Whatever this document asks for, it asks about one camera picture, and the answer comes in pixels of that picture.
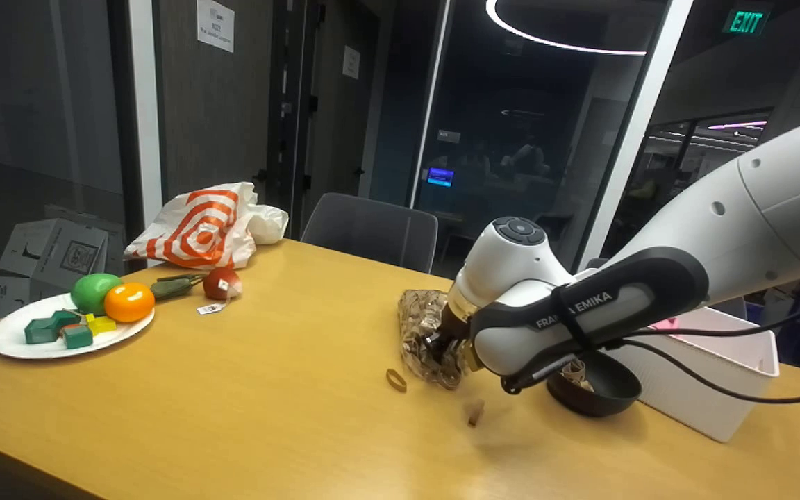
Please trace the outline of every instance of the chair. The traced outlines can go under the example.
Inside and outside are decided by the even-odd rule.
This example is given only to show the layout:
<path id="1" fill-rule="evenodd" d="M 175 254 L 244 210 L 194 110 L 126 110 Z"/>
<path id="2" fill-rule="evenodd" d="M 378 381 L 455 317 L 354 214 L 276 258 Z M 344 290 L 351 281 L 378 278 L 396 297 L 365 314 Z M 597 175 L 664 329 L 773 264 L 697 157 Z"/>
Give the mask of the chair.
<path id="1" fill-rule="evenodd" d="M 440 221 L 429 211 L 325 192 L 300 242 L 432 272 L 437 235 Z"/>

